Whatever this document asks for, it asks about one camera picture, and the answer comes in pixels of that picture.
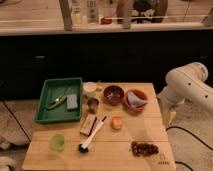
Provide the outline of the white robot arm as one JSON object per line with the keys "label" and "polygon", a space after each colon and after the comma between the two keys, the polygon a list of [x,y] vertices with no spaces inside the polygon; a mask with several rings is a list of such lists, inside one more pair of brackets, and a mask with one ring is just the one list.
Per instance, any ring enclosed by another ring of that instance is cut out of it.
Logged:
{"label": "white robot arm", "polygon": [[183,104],[186,99],[213,114],[213,87],[205,84],[207,78],[208,69],[200,62],[174,68],[166,74],[166,86],[157,95],[165,126],[174,119],[175,108]]}

